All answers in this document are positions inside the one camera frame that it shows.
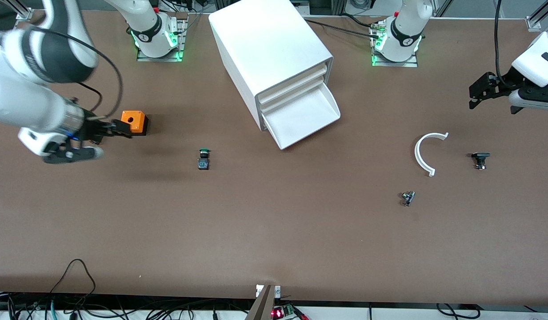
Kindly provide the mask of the circuit board with red light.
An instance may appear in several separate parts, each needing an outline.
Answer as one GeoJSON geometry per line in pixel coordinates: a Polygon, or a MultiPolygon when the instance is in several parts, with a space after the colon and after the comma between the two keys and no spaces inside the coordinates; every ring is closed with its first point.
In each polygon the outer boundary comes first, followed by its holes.
{"type": "Polygon", "coordinates": [[[310,320],[302,311],[293,304],[276,306],[271,312],[272,320],[310,320]]]}

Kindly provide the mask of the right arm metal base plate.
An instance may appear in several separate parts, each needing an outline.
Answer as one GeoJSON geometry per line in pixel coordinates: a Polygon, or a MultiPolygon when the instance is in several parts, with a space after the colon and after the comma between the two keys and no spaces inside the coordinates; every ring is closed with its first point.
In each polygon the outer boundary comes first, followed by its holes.
{"type": "Polygon", "coordinates": [[[156,24],[151,30],[137,32],[130,29],[137,47],[137,61],[182,61],[188,20],[178,20],[162,13],[156,16],[156,24]]]}

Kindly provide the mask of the aluminium frame profile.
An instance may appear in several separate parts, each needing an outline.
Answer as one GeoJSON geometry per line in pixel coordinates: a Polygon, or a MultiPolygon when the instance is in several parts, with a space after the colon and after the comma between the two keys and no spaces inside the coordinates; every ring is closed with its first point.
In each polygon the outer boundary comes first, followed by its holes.
{"type": "Polygon", "coordinates": [[[34,10],[24,4],[22,0],[3,0],[15,13],[16,20],[29,21],[32,18],[34,10]]]}
{"type": "Polygon", "coordinates": [[[548,0],[545,0],[530,16],[527,16],[526,24],[529,32],[542,32],[548,30],[548,0]]]}

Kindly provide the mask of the orange box with black base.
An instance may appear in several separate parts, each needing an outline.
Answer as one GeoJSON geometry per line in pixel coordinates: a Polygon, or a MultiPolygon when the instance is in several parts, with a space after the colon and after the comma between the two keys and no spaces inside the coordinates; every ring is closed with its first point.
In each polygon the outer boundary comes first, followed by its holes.
{"type": "Polygon", "coordinates": [[[128,124],[132,136],[146,136],[149,119],[143,111],[122,111],[121,121],[128,124]]]}

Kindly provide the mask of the white curved plastic arc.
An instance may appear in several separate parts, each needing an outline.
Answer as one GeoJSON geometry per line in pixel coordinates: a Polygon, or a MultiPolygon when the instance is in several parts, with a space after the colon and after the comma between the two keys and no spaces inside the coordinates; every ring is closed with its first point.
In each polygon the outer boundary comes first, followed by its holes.
{"type": "Polygon", "coordinates": [[[436,169],[428,165],[421,154],[422,142],[426,139],[434,138],[438,140],[445,140],[449,136],[449,133],[428,133],[423,135],[414,146],[414,157],[420,168],[428,173],[429,177],[433,177],[436,174],[436,169]]]}

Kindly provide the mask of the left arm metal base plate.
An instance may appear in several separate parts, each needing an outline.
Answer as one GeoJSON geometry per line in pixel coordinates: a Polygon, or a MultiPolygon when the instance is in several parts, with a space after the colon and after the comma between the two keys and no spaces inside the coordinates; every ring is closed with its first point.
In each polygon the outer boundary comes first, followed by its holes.
{"type": "Polygon", "coordinates": [[[404,35],[397,39],[390,33],[391,25],[386,20],[381,20],[371,25],[372,65],[386,67],[418,67],[416,52],[422,40],[422,35],[407,37],[404,35]]]}

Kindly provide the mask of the white drawer cabinet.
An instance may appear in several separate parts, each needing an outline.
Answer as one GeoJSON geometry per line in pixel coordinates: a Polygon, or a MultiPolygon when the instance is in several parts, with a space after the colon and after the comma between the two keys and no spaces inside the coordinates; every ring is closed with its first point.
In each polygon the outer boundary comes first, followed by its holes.
{"type": "Polygon", "coordinates": [[[239,0],[208,20],[223,65],[261,131],[263,94],[318,70],[328,82],[333,56],[290,0],[239,0]]]}

